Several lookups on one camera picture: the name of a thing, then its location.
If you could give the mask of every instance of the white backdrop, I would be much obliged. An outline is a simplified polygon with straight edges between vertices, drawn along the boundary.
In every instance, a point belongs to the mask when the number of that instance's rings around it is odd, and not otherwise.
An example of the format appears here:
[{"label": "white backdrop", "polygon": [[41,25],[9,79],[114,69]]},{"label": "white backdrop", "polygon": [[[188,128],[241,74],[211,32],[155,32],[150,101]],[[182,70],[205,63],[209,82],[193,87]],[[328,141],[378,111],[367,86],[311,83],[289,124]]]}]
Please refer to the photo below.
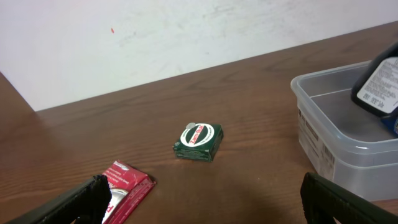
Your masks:
[{"label": "white backdrop", "polygon": [[396,0],[2,0],[0,71],[37,111],[396,21],[397,9]]}]

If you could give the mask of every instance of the storage bin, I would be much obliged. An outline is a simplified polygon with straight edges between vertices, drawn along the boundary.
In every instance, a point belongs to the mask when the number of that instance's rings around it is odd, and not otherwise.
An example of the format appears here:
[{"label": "storage bin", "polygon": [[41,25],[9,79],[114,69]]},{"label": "storage bin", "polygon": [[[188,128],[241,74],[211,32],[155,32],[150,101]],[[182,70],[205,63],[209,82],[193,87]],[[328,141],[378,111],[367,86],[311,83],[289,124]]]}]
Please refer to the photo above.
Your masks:
[{"label": "storage bin", "polygon": [[398,198],[398,139],[351,101],[369,62],[292,80],[299,141],[317,172],[366,200]]}]

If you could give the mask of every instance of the small green box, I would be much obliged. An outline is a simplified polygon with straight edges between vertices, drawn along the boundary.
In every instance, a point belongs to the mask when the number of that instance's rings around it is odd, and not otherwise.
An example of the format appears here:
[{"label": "small green box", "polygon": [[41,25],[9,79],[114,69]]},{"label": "small green box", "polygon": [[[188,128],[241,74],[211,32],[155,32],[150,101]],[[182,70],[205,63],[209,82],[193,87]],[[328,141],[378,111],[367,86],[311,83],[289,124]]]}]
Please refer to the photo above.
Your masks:
[{"label": "small green box", "polygon": [[211,162],[224,137],[220,124],[189,123],[174,144],[175,156]]}]

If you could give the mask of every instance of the red packet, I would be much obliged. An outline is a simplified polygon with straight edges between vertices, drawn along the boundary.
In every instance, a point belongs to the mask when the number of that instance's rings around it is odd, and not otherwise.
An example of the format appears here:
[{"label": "red packet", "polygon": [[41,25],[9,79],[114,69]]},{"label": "red packet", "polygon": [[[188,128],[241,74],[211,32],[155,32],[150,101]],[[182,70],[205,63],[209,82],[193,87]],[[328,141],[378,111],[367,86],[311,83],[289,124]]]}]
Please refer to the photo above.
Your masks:
[{"label": "red packet", "polygon": [[108,178],[112,199],[102,224],[123,223],[154,187],[147,174],[115,161],[104,173]]}]

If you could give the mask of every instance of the wood grain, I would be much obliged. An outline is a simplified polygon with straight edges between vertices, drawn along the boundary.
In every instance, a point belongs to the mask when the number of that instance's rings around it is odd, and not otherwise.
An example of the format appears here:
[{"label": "wood grain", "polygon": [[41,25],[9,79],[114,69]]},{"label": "wood grain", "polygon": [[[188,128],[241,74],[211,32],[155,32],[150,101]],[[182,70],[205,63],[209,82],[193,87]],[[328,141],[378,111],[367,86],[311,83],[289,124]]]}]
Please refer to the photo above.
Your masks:
[{"label": "wood grain", "polygon": [[[371,60],[398,22],[40,111],[0,142],[0,222],[120,159],[157,186],[126,223],[305,223],[313,167],[297,136],[297,75]],[[174,158],[189,122],[222,124],[214,162]],[[379,206],[398,213],[397,202]]]},{"label": "wood grain", "polygon": [[34,112],[0,72],[0,141]]}]

